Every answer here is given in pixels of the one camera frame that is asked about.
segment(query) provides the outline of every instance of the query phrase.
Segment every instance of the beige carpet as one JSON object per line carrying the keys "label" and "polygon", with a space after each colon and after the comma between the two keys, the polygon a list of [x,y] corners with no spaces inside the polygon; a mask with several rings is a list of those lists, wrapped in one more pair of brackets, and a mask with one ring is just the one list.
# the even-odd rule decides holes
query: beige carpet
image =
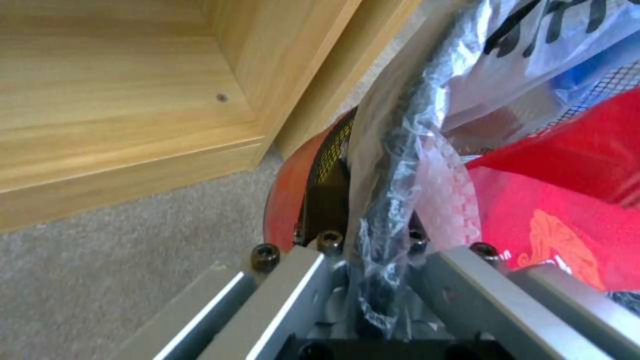
{"label": "beige carpet", "polygon": [[[363,94],[424,18],[418,11],[346,99]],[[262,240],[282,160],[0,235],[0,359],[103,359],[213,264]]]}

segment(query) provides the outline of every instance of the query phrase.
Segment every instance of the black mesh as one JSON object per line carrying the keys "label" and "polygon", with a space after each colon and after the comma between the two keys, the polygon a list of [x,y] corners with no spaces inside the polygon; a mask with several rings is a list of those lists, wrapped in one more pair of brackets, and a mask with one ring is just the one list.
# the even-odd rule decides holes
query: black mesh
{"label": "black mesh", "polygon": [[640,61],[610,71],[598,81],[578,104],[569,108],[558,119],[549,122],[541,129],[535,130],[534,133],[561,124],[585,112],[590,107],[637,86],[640,86]]}
{"label": "black mesh", "polygon": [[357,107],[353,108],[343,114],[326,136],[322,145],[320,145],[309,171],[307,189],[316,184],[321,184],[340,159],[343,149],[346,149],[346,144],[351,136],[351,128],[353,127],[353,119],[356,117],[357,109]]}

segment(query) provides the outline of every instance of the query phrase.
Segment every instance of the plastic bag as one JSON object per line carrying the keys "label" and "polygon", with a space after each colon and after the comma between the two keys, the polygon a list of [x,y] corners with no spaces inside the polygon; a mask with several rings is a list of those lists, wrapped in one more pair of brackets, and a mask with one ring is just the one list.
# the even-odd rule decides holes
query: plastic bag
{"label": "plastic bag", "polygon": [[[500,108],[640,29],[637,0],[433,2],[363,99],[349,141],[345,246],[356,265],[349,294],[356,322],[386,338],[401,306],[406,226],[420,199],[447,189],[420,207],[429,210],[421,220],[431,241],[480,239],[468,174],[438,132]],[[438,168],[438,157],[448,165]],[[459,206],[452,212],[448,204]],[[433,221],[437,214],[459,220]]]}

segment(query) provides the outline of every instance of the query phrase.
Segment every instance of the metal mesh screen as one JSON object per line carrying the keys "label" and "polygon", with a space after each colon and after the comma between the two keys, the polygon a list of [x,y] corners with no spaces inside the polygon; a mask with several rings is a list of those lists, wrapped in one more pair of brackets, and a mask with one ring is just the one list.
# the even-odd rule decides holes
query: metal mesh screen
{"label": "metal mesh screen", "polygon": [[307,179],[307,189],[315,184],[325,181],[329,171],[336,161],[340,159],[353,127],[357,107],[349,110],[338,120],[333,129],[324,139],[323,144],[318,149],[314,162],[311,165],[309,178]]}

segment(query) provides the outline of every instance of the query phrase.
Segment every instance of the black bolt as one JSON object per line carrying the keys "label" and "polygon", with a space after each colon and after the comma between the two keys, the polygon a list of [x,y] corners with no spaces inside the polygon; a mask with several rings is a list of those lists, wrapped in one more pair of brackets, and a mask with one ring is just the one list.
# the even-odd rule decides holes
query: black bolt
{"label": "black bolt", "polygon": [[490,244],[477,242],[471,244],[469,249],[476,253],[479,257],[485,260],[492,266],[498,266],[500,263],[500,257],[498,257],[498,250]]}
{"label": "black bolt", "polygon": [[280,250],[276,245],[264,243],[251,251],[251,267],[257,272],[269,273],[280,262]]}
{"label": "black bolt", "polygon": [[323,231],[316,238],[318,251],[323,252],[327,256],[338,256],[342,254],[342,245],[344,237],[342,234],[334,230]]}
{"label": "black bolt", "polygon": [[427,236],[419,230],[409,230],[409,254],[421,254],[427,249]]}

